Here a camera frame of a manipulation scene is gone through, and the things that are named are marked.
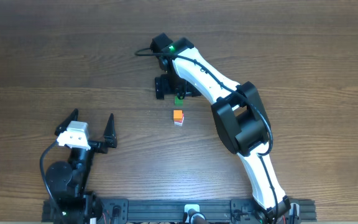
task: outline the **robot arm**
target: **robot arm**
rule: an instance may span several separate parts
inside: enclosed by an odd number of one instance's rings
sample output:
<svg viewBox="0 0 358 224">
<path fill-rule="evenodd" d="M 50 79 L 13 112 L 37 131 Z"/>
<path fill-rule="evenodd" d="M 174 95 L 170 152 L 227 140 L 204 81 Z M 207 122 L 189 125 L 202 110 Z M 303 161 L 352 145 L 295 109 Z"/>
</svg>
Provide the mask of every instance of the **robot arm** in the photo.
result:
<svg viewBox="0 0 358 224">
<path fill-rule="evenodd" d="M 225 86 L 244 95 L 269 123 L 256 87 L 250 82 L 240 85 L 219 73 L 187 39 L 172 42 L 165 34 L 160 34 L 153 39 L 150 49 L 153 53 L 157 53 L 156 56 L 158 53 L 163 53 L 195 59 Z M 174 93 L 179 98 L 204 95 L 211 103 L 221 141 L 231 153 L 240 157 L 246 169 L 255 201 L 270 220 L 288 211 L 290 209 L 288 197 L 278 184 L 269 155 L 263 156 L 263 161 L 277 196 L 277 205 L 262 160 L 258 155 L 258 153 L 265 153 L 269 148 L 269 138 L 259 114 L 254 109 L 248 108 L 239 116 L 235 116 L 234 110 L 244 107 L 245 104 L 236 95 L 221 88 L 210 74 L 194 62 L 180 57 L 157 56 L 157 58 L 160 68 L 167 72 L 166 75 L 156 78 L 157 98 L 163 98 L 164 94 L 169 93 Z M 275 214 L 276 209 L 273 209 L 276 206 L 278 206 L 278 215 Z"/>
</svg>

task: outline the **wooden tabletop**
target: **wooden tabletop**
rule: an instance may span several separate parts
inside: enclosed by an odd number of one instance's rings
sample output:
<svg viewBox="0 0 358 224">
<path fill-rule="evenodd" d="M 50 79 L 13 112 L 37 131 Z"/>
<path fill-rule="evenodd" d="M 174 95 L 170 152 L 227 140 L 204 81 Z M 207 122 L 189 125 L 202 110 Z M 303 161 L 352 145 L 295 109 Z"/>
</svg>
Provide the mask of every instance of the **wooden tabletop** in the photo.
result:
<svg viewBox="0 0 358 224">
<path fill-rule="evenodd" d="M 153 57 L 165 32 L 187 37 L 222 74 L 259 90 L 271 153 L 288 196 L 316 201 L 319 221 L 358 221 L 358 1 L 0 0 L 0 221 L 39 221 L 48 198 L 39 157 L 74 108 L 118 147 L 98 154 L 101 197 L 252 196 L 239 158 L 216 134 L 208 101 L 157 100 Z M 45 168 L 70 150 L 53 149 Z"/>
</svg>

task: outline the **green block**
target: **green block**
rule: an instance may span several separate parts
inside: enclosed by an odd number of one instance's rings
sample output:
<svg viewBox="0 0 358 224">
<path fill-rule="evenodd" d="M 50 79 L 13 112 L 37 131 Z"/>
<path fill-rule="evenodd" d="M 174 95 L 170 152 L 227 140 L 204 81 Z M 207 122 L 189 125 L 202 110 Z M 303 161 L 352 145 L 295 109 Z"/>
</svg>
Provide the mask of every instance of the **green block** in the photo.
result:
<svg viewBox="0 0 358 224">
<path fill-rule="evenodd" d="M 175 105 L 183 106 L 183 100 L 179 100 L 178 96 L 175 96 Z"/>
</svg>

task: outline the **wood grain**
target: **wood grain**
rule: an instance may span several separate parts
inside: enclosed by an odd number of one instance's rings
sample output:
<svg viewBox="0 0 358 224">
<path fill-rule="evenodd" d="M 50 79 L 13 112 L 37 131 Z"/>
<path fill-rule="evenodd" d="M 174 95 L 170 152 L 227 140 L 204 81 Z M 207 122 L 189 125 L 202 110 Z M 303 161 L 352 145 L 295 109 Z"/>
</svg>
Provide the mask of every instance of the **wood grain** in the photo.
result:
<svg viewBox="0 0 358 224">
<path fill-rule="evenodd" d="M 258 89 L 273 166 L 319 221 L 358 221 L 358 1 L 0 0 L 0 221 L 39 221 L 39 156 L 74 108 L 117 149 L 97 155 L 89 189 L 129 199 L 251 197 L 209 103 L 155 99 L 154 58 L 133 52 L 166 32 L 188 37 L 221 73 Z M 46 166 L 68 157 L 55 149 Z"/>
</svg>

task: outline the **orange block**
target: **orange block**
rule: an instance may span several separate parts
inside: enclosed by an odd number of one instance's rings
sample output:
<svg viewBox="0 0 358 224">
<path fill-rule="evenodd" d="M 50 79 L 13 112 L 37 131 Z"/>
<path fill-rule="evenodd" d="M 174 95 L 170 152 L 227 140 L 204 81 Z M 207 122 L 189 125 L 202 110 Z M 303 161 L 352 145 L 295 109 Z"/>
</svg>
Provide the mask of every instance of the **orange block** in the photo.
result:
<svg viewBox="0 0 358 224">
<path fill-rule="evenodd" d="M 182 110 L 173 110 L 173 121 L 181 122 L 182 117 L 183 117 Z"/>
</svg>

